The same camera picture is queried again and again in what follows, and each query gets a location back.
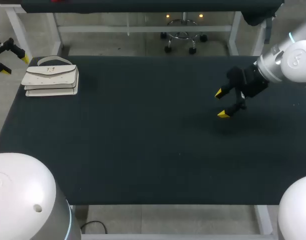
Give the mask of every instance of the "stool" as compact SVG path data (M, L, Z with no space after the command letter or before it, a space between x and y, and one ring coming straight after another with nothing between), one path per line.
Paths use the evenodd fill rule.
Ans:
M187 19L187 12L182 13L182 18L181 19L175 19L173 21L170 21L167 25L169 26L169 25L172 25L174 23L180 23L181 25L187 25L187 23L191 23L191 24L197 26L197 23L195 21ZM178 32L176 34L172 34L170 32L161 32L161 39L166 39L167 36L169 36L170 39L168 41L167 46L165 46L165 52L166 53L170 53L172 51L171 45L172 45L173 39L191 40L193 46L189 48L189 54L192 54L192 55L197 52L196 41L195 41L195 39L197 37L199 37L200 41L203 42L203 43L207 42L207 40L208 40L207 36L203 33L196 34L196 35L189 35L189 33L186 32L186 31L185 32Z

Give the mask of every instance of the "stool wheel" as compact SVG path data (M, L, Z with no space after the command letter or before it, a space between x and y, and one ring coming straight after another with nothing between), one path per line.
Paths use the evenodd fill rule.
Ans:
M197 52L197 49L195 47L189 48L189 54L194 55Z
M161 39L167 38L167 32L161 32Z
M165 47L165 53L170 53L172 51L172 48L171 47L169 47L169 46L166 46Z
M199 36L199 39L200 39L200 41L201 41L202 43L205 43L205 42L208 41L208 37L207 37L207 35L205 35L205 34L200 35L200 36Z

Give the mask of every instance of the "white handbag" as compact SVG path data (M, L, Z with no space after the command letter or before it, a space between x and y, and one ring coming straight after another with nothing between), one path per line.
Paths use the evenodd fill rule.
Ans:
M40 66L59 60L68 65ZM79 72L76 65L59 56L48 56L26 70L22 85L28 97L75 95L78 91Z

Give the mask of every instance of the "floor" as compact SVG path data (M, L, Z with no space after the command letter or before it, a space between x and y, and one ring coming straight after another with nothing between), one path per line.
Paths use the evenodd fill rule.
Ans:
M199 13L190 13L190 18L198 19ZM171 18L179 17L173 13ZM150 13L148 25L164 25L164 13ZM58 14L60 25L76 24L125 24L124 13L114 14ZM25 14L21 16L29 36L29 44L34 56L49 55L51 39L46 24L46 16ZM132 13L131 25L144 23L144 14ZM230 24L233 13L204 13L199 23L209 25ZM289 31L306 20L306 0L286 0L274 20L271 43L282 40ZM0 9L0 39L15 38L5 12ZM238 32L237 46L241 55L249 55L256 37L256 27L248 26L244 20ZM199 56L225 56L227 49L226 33L210 33L209 42L198 43ZM70 46L70 55L103 56L164 56L165 41L159 34L124 33L68 33L62 36L65 45ZM176 42L175 56L188 55L188 43ZM0 55L0 62L12 68L12 75L0 74L0 130L12 104L15 93L25 73L26 65L10 52ZM276 230L277 206L269 206L270 216ZM258 234L259 229L254 208L248 205L118 205L118 206L80 206L76 215L80 223L92 220L103 221L110 234ZM103 233L102 226L93 223L86 228L86 233Z

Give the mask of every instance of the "table in background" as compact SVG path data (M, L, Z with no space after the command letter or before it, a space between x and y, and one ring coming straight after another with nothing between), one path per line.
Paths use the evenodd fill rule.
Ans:
M248 24L258 30L252 55L262 52L266 32L266 19L275 16L275 12L284 0L70 0L51 2L50 0L0 0L13 26L20 46L32 57L27 43L25 27L17 14L47 13L54 47L51 55L59 55L62 48L60 33L154 33L154 32L230 32L228 49L230 55L238 55L235 44L241 15ZM125 13L125 26L59 26L54 13ZM223 26L129 26L129 13L151 12L235 12L232 25Z
M272 84L222 119L235 101L214 98L226 71L256 57L68 60L78 94L26 97L20 86L0 153L42 161L72 205L257 205L261 233L271 233L262 205L306 176L306 88Z

